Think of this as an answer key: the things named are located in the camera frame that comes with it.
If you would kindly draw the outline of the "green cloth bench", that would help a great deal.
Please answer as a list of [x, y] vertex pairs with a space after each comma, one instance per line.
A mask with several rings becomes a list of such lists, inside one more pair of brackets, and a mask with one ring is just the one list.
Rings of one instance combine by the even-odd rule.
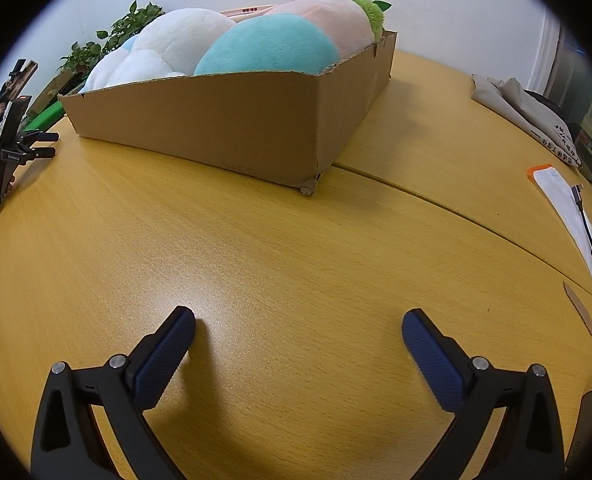
[[60, 101], [56, 101], [52, 105], [37, 115], [34, 119], [23, 128], [23, 131], [31, 130], [49, 130], [57, 122], [59, 122], [65, 115], [64, 107]]

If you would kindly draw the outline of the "grey folded cloth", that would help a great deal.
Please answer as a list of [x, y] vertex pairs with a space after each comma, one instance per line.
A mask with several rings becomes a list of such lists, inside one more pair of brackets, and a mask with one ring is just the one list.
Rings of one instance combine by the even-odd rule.
[[471, 99], [527, 133], [568, 166], [582, 166], [567, 123], [531, 96], [517, 79], [503, 81], [472, 74], [471, 80]]

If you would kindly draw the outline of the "brown box on bench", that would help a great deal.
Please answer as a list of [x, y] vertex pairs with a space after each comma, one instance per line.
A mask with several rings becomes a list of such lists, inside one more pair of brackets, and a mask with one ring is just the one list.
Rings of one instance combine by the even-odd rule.
[[72, 70], [62, 70], [54, 76], [38, 96], [32, 99], [27, 110], [27, 116], [32, 119], [42, 113], [74, 77], [75, 73]]

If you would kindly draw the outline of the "potted green plant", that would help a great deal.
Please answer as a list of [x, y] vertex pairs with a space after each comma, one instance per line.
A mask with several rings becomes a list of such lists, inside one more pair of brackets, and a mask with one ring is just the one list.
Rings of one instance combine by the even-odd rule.
[[146, 25], [151, 24], [163, 14], [165, 11], [158, 4], [149, 2], [145, 6], [139, 6], [139, 3], [133, 0], [128, 12], [122, 18], [114, 21], [109, 29], [101, 29], [96, 32], [96, 38], [103, 43], [101, 52], [108, 54], [118, 49], [127, 40], [142, 32]]
[[88, 74], [105, 54], [106, 50], [95, 41], [88, 41], [85, 44], [79, 44], [76, 41], [70, 46], [70, 52], [61, 57], [60, 69]]

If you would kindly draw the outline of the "white orange envelope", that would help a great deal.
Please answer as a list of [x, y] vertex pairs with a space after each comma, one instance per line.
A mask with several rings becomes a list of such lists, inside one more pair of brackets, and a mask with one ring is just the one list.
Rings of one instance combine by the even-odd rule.
[[585, 262], [592, 278], [592, 222], [585, 210], [574, 199], [572, 187], [559, 171], [550, 165], [527, 170], [528, 178], [535, 183], [553, 206]]

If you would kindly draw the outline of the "teal pink plush toy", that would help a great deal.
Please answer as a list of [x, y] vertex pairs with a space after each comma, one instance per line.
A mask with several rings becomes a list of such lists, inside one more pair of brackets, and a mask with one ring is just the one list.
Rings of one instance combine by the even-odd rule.
[[231, 28], [194, 74], [318, 75], [379, 41], [389, 6], [383, 0], [290, 0]]

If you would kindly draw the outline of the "brown cardboard box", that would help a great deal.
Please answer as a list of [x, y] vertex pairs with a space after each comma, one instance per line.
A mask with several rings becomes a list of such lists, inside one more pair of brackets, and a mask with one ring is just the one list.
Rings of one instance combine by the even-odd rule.
[[135, 82], [64, 96], [79, 136], [143, 148], [305, 195], [335, 162], [388, 84], [397, 35], [325, 70]]

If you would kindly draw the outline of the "white panda plush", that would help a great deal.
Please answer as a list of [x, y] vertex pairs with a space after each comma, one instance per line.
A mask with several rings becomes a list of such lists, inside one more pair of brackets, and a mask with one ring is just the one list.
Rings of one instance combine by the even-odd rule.
[[163, 14], [107, 53], [91, 70], [82, 90], [191, 76], [212, 45], [235, 25], [232, 18], [209, 9]]

